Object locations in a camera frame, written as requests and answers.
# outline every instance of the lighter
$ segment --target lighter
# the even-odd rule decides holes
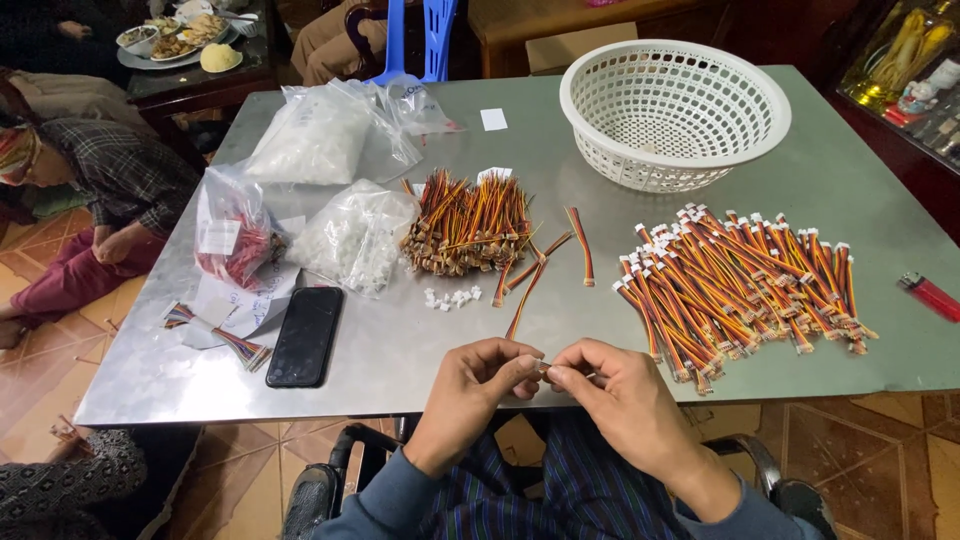
[[[914,298],[940,313],[951,323],[960,323],[960,302],[954,300],[932,281],[916,272],[910,272],[903,274],[899,283]]]

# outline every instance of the smartphone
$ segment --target smartphone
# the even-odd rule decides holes
[[[267,370],[267,386],[321,385],[333,354],[333,337],[343,306],[344,291],[337,287],[294,291]]]

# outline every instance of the headscarf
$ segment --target headscarf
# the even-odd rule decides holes
[[[33,126],[0,130],[0,181],[13,184],[13,173],[32,166],[39,153],[40,137]]]

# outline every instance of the striped pants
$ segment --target striped pants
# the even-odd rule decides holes
[[[511,481],[493,431],[470,448],[420,526],[419,538],[688,539],[663,484],[627,463],[583,410],[537,414],[545,436],[542,501]]]

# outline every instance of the red pants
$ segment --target red pants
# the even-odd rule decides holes
[[[63,315],[107,296],[129,278],[150,272],[166,244],[154,239],[130,250],[119,264],[101,264],[93,256],[93,228],[80,232],[60,248],[39,280],[10,298],[24,314],[17,321],[28,329],[57,322]]]

